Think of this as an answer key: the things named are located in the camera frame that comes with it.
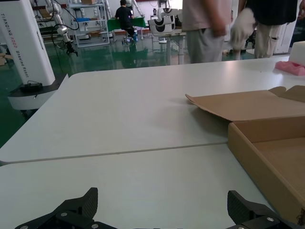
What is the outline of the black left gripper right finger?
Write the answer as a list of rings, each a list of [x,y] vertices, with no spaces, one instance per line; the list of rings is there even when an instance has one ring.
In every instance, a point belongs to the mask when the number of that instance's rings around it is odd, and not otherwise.
[[[264,204],[248,201],[237,191],[227,193],[227,212],[235,223],[229,229],[303,229],[300,223],[293,223],[280,217]]]

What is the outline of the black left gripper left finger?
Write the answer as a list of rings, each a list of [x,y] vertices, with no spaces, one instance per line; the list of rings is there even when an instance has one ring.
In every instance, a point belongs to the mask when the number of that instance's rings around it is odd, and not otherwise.
[[[93,218],[98,208],[98,189],[90,188],[80,198],[67,199],[53,212],[17,226],[18,229],[105,229]]]

